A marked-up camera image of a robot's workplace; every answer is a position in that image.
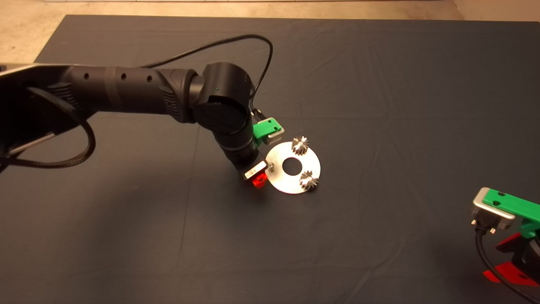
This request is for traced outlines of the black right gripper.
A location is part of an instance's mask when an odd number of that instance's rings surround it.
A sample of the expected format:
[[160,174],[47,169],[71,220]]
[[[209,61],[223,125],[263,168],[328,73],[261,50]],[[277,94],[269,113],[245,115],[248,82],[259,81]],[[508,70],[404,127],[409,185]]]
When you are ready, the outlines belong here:
[[527,287],[540,286],[539,237],[526,238],[514,233],[496,245],[502,253],[513,252],[511,261],[498,264],[494,269],[509,283]]

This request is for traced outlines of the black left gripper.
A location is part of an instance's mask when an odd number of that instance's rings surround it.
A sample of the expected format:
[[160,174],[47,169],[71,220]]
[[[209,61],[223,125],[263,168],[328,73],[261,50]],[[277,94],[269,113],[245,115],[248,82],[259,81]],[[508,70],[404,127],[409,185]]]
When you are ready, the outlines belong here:
[[266,184],[268,176],[265,170],[268,168],[268,163],[259,152],[254,138],[250,138],[239,146],[221,142],[219,146],[243,180],[252,180],[253,186],[257,189],[261,189]]

